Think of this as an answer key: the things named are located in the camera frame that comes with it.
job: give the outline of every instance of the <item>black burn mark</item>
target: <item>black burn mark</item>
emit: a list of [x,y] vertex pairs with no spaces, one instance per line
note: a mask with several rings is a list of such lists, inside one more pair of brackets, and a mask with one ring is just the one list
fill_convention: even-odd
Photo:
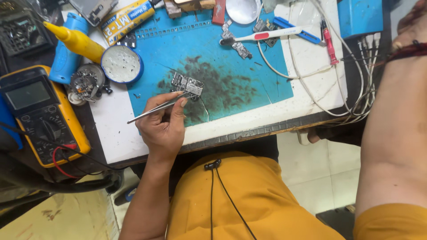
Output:
[[[179,61],[182,67],[177,68],[177,72],[204,83],[202,99],[209,115],[218,112],[227,113],[232,109],[242,108],[250,104],[254,96],[261,95],[257,89],[251,86],[251,82],[258,81],[258,79],[233,75],[228,70],[218,70],[209,62],[199,61],[200,58],[202,56],[186,57],[185,62]],[[165,73],[165,77],[157,83],[157,94],[168,93],[171,89],[175,89],[170,83],[170,76],[173,76],[174,73],[175,71],[172,69]],[[208,119],[200,100],[196,102],[190,100],[189,104],[185,106],[185,115],[187,116],[186,126],[204,123]]]

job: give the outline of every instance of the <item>mustard yellow shirt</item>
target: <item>mustard yellow shirt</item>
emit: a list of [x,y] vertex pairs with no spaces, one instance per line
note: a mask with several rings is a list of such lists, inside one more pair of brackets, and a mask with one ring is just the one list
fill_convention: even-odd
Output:
[[[221,180],[257,239],[344,240],[298,204],[281,179],[279,164],[242,152],[210,155],[187,170],[171,201],[168,240],[211,238],[212,172],[204,164],[218,158]],[[212,206],[214,239],[253,239],[215,170]],[[427,209],[405,204],[369,209],[356,220],[354,235],[356,240],[427,240]]]

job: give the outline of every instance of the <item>tweezers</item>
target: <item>tweezers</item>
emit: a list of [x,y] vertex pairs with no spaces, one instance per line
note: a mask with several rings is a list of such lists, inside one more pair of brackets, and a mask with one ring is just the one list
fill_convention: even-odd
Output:
[[155,107],[155,108],[151,109],[150,111],[145,112],[145,113],[143,113],[143,114],[139,115],[138,117],[136,117],[136,118],[134,118],[134,119],[132,119],[132,120],[129,120],[129,121],[128,121],[128,124],[129,124],[129,123],[132,123],[132,122],[134,122],[134,121],[136,121],[136,120],[138,120],[138,119],[141,119],[141,118],[143,118],[143,117],[146,117],[146,116],[148,116],[148,115],[151,115],[151,114],[153,114],[153,113],[155,113],[155,112],[157,112],[157,111],[160,111],[160,110],[163,110],[163,109],[166,109],[166,108],[172,107],[172,106],[176,103],[176,101],[178,101],[178,99],[179,99],[179,98],[181,98],[183,95],[186,95],[187,93],[188,93],[188,92],[183,93],[183,94],[181,94],[181,95],[177,96],[176,98],[171,99],[171,100],[169,100],[169,101],[167,101],[167,102],[165,102],[165,103],[162,103],[162,104],[160,104],[159,106],[157,106],[157,107]]

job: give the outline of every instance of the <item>blue silicone repair mat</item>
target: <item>blue silicone repair mat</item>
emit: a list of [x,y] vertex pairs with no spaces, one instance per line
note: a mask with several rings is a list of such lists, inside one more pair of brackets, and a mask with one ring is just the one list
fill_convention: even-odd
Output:
[[[170,19],[164,9],[135,29],[135,51],[144,62],[141,79],[127,85],[134,115],[144,110],[149,97],[167,93],[174,87],[175,72],[204,83],[202,100],[189,100],[185,106],[185,126],[204,123],[293,97],[287,79],[273,72],[262,59],[256,42],[245,42],[252,59],[242,59],[229,46],[221,46],[221,26],[211,23],[212,10],[182,13]],[[274,13],[262,14],[272,22]],[[249,25],[231,24],[236,37],[253,33],[255,22]],[[262,42],[270,64],[287,74],[282,45],[278,41],[270,48]]]

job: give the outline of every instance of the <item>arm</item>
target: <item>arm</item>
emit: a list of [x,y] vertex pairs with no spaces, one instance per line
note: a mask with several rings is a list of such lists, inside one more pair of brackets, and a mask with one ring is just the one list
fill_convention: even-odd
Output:
[[[148,99],[144,112],[181,93],[162,94]],[[159,111],[135,124],[150,153],[141,182],[126,212],[120,240],[159,240],[165,237],[169,212],[169,173],[184,141],[186,103],[187,99],[180,98],[169,113]]]
[[[394,48],[427,42],[427,1],[399,23]],[[387,203],[427,208],[427,56],[387,64],[362,140],[356,217]]]

